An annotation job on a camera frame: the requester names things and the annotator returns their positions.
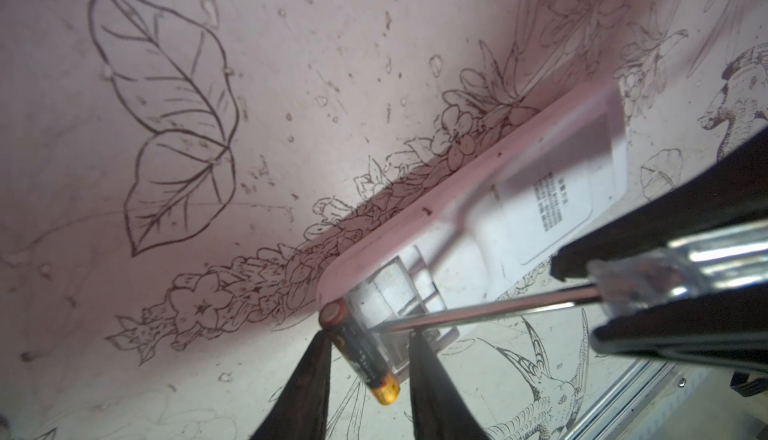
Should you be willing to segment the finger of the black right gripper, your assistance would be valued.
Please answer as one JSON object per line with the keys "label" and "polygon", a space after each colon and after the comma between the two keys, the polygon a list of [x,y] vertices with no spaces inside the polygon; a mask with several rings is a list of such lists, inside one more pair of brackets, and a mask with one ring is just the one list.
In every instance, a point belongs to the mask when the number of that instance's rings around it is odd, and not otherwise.
{"label": "finger of the black right gripper", "polygon": [[599,354],[767,371],[767,285],[679,300],[593,330]]}
{"label": "finger of the black right gripper", "polygon": [[591,260],[639,255],[667,242],[767,217],[767,132],[751,137],[700,175],[561,247],[550,276],[587,276]]}

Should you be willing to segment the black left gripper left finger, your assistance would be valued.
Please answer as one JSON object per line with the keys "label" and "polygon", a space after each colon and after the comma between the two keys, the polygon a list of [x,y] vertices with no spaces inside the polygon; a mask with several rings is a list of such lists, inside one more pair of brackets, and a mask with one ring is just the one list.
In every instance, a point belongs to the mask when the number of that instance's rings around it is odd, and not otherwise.
{"label": "black left gripper left finger", "polygon": [[251,439],[326,438],[331,349],[330,338],[324,332],[313,337],[272,410]]}

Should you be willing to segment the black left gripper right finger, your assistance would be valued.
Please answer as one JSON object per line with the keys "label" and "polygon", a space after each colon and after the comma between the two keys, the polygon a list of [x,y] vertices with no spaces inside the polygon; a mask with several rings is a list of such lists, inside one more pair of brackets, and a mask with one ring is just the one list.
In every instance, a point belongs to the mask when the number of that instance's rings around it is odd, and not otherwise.
{"label": "black left gripper right finger", "polygon": [[487,439],[420,332],[410,335],[410,399],[415,439]]}

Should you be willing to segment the black gold AAA battery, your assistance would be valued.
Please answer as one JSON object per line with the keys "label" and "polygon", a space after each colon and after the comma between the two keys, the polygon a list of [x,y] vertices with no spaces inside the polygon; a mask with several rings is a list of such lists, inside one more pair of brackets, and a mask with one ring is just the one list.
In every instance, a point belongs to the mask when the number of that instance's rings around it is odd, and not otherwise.
{"label": "black gold AAA battery", "polygon": [[319,324],[376,400],[384,406],[393,404],[400,394],[400,382],[347,302],[337,299],[324,305]]}

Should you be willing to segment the clear handle screwdriver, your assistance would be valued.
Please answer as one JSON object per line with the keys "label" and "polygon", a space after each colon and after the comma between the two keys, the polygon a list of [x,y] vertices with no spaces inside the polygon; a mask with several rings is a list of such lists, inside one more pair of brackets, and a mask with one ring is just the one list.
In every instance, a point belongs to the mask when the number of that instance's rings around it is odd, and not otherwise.
{"label": "clear handle screwdriver", "polygon": [[376,334],[478,323],[600,305],[610,319],[723,310],[767,293],[767,222],[752,221],[687,235],[632,257],[587,264],[584,285],[398,318],[372,327]]}

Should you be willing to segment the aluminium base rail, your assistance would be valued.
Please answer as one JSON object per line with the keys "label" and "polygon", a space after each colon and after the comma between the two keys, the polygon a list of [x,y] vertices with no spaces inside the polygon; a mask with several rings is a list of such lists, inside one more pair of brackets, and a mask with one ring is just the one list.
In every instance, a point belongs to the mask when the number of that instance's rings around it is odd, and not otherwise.
{"label": "aluminium base rail", "polygon": [[641,362],[577,420],[565,439],[765,439],[767,394],[743,397],[732,372]]}

